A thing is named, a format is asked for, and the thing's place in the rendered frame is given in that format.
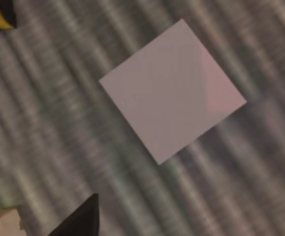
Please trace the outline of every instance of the cardboard box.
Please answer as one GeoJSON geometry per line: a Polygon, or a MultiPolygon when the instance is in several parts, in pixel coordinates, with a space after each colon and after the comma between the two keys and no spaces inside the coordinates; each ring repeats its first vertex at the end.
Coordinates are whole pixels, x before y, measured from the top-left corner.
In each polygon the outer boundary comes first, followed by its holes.
{"type": "Polygon", "coordinates": [[[16,208],[0,210],[0,236],[27,236],[16,208]]]}

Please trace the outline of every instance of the striped fabric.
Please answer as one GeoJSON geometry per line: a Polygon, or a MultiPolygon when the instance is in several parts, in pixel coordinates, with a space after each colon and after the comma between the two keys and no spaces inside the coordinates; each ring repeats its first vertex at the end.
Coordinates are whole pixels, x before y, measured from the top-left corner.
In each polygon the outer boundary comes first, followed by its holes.
{"type": "Polygon", "coordinates": [[[285,236],[285,0],[15,0],[0,34],[0,208],[44,236],[285,236]],[[183,18],[249,104],[162,166],[98,80],[183,18]]]}

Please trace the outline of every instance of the tile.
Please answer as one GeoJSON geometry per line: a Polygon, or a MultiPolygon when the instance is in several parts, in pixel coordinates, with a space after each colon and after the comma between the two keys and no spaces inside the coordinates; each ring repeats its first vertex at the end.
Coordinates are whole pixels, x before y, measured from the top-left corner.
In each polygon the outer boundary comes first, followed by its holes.
{"type": "Polygon", "coordinates": [[[159,164],[246,103],[184,20],[100,83],[159,164]]]}

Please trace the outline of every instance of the black pointed object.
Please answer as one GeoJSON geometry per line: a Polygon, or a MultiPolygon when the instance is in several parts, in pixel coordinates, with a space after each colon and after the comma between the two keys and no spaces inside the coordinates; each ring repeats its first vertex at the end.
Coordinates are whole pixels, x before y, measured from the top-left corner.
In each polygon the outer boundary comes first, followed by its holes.
{"type": "Polygon", "coordinates": [[[98,236],[99,195],[93,194],[68,216],[49,236],[98,236]]]}

